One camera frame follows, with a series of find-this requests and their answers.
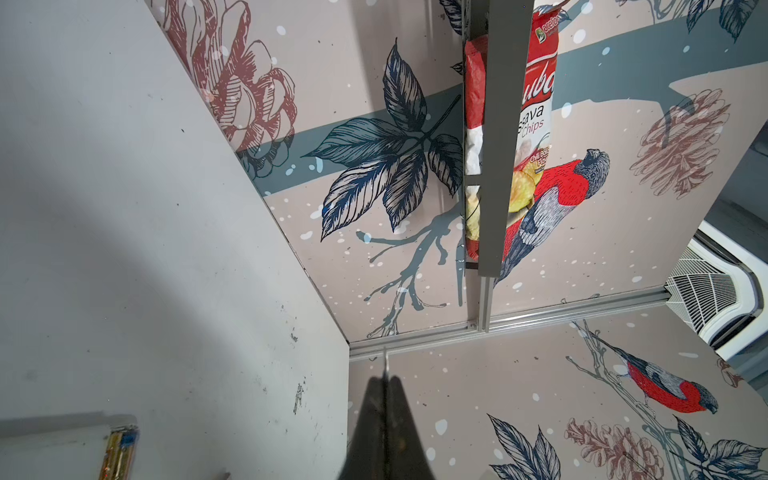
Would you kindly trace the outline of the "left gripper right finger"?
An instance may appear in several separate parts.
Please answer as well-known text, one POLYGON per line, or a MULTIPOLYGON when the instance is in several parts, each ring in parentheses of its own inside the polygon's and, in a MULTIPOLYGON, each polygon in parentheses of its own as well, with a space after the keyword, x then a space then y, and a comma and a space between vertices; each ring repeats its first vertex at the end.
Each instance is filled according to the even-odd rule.
POLYGON ((386 469, 388 479, 435 479, 397 376, 386 379, 386 469))

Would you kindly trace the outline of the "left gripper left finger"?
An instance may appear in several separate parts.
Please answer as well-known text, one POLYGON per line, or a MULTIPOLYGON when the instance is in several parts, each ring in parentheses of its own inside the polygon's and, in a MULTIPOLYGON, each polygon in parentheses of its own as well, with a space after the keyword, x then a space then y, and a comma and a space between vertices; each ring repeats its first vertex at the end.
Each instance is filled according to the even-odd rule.
POLYGON ((387 386, 388 356, 384 354, 382 373, 368 380, 339 479, 388 478, 387 386))

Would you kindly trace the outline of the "white remote control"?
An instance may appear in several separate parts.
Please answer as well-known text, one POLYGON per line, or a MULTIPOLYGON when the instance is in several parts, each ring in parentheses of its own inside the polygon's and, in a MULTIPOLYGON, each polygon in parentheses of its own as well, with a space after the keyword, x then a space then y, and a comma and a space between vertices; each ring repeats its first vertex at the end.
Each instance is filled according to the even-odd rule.
POLYGON ((111 431, 138 426, 99 413, 1 422, 3 479, 99 479, 111 431))

